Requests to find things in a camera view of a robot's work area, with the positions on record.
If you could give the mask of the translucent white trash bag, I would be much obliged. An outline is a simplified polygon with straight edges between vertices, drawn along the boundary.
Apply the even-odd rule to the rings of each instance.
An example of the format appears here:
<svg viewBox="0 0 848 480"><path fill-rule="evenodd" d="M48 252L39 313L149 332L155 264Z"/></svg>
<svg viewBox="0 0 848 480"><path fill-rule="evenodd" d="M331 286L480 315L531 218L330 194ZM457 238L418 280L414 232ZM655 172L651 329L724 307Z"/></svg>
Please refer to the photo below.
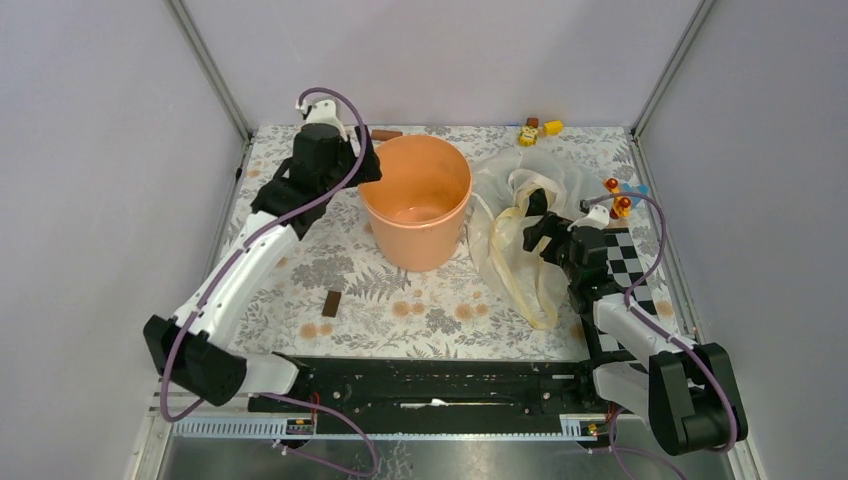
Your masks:
<svg viewBox="0 0 848 480"><path fill-rule="evenodd" d="M583 216L582 199L605 193L599 176L539 147L511 147L472 165L467 242L472 263L499 298L536 329L552 329L567 296L568 280L527 252L523 231L551 211L567 220Z"/></svg>

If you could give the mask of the orange plastic trash bin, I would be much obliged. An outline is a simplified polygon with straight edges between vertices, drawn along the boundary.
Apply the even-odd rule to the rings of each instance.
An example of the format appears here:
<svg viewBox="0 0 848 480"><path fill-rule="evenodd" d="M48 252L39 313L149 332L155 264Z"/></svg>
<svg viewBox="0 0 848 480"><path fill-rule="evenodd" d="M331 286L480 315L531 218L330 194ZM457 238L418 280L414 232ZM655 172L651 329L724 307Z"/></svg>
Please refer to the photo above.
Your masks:
<svg viewBox="0 0 848 480"><path fill-rule="evenodd" d="M458 247L471 197L468 160L452 144L427 135L388 140L376 155L382 178L359 192L380 251L408 271L443 265Z"/></svg>

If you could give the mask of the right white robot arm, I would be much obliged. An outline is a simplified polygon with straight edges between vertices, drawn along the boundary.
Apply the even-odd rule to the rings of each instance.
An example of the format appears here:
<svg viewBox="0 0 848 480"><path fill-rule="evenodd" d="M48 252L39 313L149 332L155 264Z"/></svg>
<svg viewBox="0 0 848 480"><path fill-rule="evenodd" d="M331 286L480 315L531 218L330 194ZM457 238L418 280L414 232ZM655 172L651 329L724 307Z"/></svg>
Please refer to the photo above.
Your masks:
<svg viewBox="0 0 848 480"><path fill-rule="evenodd" d="M589 375L575 382L575 402L589 412L609 402L629 410L673 456L744 440L748 421L728 352L674 335L654 317L649 293L627 290L642 271L625 236L552 212L522 233L525 251L564 273L560 284L583 324Z"/></svg>

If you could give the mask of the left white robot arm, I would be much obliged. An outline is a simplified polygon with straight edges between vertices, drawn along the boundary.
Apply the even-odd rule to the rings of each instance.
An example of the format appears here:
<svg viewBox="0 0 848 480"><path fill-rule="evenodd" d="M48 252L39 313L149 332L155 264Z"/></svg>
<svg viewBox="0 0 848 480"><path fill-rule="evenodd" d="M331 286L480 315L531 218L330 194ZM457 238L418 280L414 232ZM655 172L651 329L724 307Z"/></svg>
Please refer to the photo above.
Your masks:
<svg viewBox="0 0 848 480"><path fill-rule="evenodd" d="M251 211L224 258L172 315L152 315L143 337L161 376L160 411L170 421L170 388L196 396L195 405L222 406L238 394L266 395L288 411L309 401L298 367L275 354L230 350L238 322L277 263L293 250L343 189L381 178L369 129L329 121L307 123L292 151L259 188Z"/></svg>

